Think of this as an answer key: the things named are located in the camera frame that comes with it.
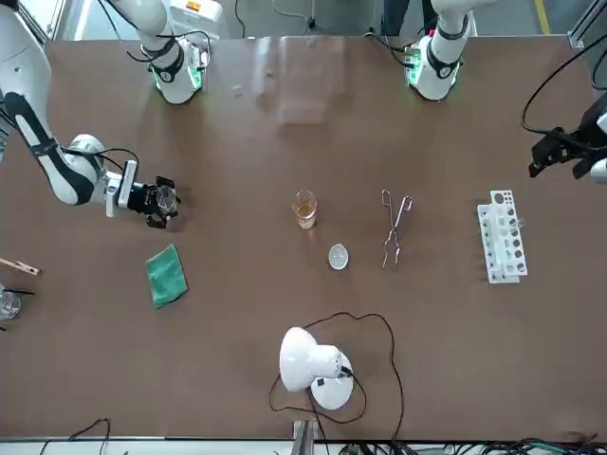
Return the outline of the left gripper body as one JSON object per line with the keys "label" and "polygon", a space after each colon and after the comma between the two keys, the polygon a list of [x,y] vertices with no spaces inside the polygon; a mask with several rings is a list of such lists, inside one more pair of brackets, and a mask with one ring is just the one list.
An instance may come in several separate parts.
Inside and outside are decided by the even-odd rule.
{"label": "left gripper body", "polygon": [[599,157],[606,156],[606,94],[603,93],[584,112],[579,123],[579,137]]}

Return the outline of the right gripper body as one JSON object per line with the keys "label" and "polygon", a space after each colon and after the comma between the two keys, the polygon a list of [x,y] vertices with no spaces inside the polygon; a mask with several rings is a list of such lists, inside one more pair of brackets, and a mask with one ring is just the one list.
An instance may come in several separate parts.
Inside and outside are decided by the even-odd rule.
{"label": "right gripper body", "polygon": [[154,213],[154,189],[154,185],[135,182],[129,191],[127,208],[136,213]]}

